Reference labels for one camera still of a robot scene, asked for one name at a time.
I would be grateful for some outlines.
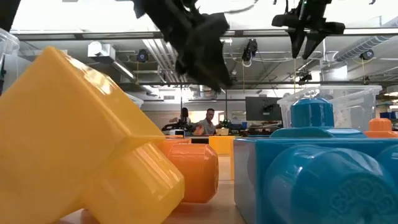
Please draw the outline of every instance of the wall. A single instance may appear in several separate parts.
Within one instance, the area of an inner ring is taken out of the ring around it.
[[[17,78],[24,73],[31,63],[32,62],[24,58],[18,57],[17,53],[6,55],[4,60],[4,69],[7,73],[4,76],[2,93],[4,93],[17,80]]]
[[[389,111],[389,105],[378,105],[378,106],[376,106],[376,118],[380,118],[380,113],[385,113],[385,112],[388,112],[388,111]]]
[[[201,103],[184,103],[182,105],[189,111],[203,111],[208,108],[213,108],[216,111],[225,111],[225,102],[201,102]],[[178,103],[165,103],[165,102],[144,102],[141,106],[142,111],[180,111],[180,104]],[[228,118],[232,117],[233,110],[246,110],[244,101],[231,101],[228,102]]]

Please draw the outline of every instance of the plastic container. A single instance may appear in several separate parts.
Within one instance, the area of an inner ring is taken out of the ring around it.
[[[229,128],[216,129],[216,135],[218,135],[218,136],[227,136],[228,133],[229,133]]]
[[[324,98],[333,105],[335,127],[368,130],[368,123],[376,116],[376,95],[381,86],[318,86],[306,88],[278,100],[284,128],[292,126],[290,106],[303,98]]]
[[[18,38],[0,28],[0,65],[2,64],[4,54],[12,54],[18,49]]]

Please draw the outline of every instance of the computer monitor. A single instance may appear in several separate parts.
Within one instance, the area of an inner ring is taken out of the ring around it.
[[[246,97],[246,120],[282,121],[282,112],[275,97]]]

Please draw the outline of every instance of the orange object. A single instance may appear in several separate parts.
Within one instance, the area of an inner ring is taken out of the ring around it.
[[[234,147],[234,136],[210,136],[209,145],[218,155],[230,155]]]
[[[392,123],[387,118],[370,120],[369,131],[364,133],[369,138],[398,138],[398,132],[392,131]]]
[[[182,201],[207,203],[218,189],[217,153],[207,144],[176,142],[166,140],[160,150],[168,152],[167,157],[184,176],[185,196]]]
[[[235,180],[235,163],[234,163],[234,149],[231,150],[229,157],[229,164],[231,164],[231,180]]]
[[[170,150],[175,144],[190,144],[191,139],[186,138],[186,139],[166,139],[164,141],[159,141],[156,143],[156,146],[159,150],[163,152],[163,154],[166,155],[166,157],[169,156]]]
[[[184,138],[183,135],[175,135],[175,136],[166,136],[166,139],[176,139],[176,138]]]

